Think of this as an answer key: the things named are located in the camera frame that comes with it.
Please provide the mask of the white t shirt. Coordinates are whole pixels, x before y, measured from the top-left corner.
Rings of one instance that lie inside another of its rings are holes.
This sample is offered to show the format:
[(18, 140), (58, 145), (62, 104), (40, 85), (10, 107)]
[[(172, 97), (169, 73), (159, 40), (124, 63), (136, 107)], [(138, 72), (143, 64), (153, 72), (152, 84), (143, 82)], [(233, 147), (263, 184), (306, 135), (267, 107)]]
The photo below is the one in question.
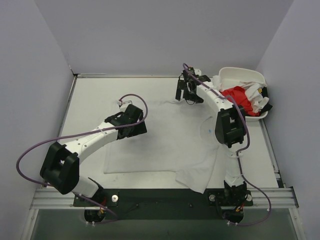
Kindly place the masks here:
[(174, 172), (178, 183), (202, 194), (219, 148), (212, 120), (204, 104), (151, 101), (147, 132), (110, 143), (103, 172)]

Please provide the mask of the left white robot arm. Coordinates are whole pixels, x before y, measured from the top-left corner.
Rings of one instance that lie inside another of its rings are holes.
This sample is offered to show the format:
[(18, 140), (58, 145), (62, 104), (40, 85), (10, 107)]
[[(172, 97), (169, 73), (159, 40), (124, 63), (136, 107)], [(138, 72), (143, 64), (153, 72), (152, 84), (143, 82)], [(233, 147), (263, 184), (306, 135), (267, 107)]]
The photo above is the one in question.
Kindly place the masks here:
[(147, 132), (144, 111), (129, 103), (121, 111), (107, 117), (93, 134), (65, 144), (50, 145), (40, 169), (40, 176), (61, 194), (83, 195), (92, 206), (101, 203), (102, 187), (93, 179), (80, 175), (81, 163), (105, 145)]

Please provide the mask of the white plastic laundry basket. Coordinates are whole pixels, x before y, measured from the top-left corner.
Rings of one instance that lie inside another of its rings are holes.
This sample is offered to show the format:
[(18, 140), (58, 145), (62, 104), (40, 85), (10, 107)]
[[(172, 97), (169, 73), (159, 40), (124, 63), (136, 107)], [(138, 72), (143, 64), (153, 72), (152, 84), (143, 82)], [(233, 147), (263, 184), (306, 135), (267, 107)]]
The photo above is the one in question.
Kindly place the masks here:
[[(220, 69), (218, 76), (222, 81), (222, 89), (233, 88), (239, 82), (257, 82), (260, 84), (265, 84), (268, 86), (264, 76), (254, 70), (239, 68), (239, 67), (224, 67)], [(268, 111), (258, 117), (247, 116), (246, 120), (248, 122), (255, 122), (265, 118), (268, 115)]]

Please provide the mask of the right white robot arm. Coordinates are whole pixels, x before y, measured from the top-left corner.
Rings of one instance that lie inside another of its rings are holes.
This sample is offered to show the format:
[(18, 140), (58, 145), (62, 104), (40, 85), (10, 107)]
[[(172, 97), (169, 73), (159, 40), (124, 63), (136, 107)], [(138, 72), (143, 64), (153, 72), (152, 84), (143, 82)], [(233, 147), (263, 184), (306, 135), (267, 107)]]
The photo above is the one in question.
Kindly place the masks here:
[(175, 99), (195, 104), (205, 103), (213, 117), (215, 139), (224, 149), (224, 188), (246, 191), (240, 154), (250, 146), (250, 135), (245, 120), (245, 110), (230, 95), (223, 96), (217, 84), (206, 75), (198, 75), (193, 67), (182, 64), (183, 79), (179, 79)]

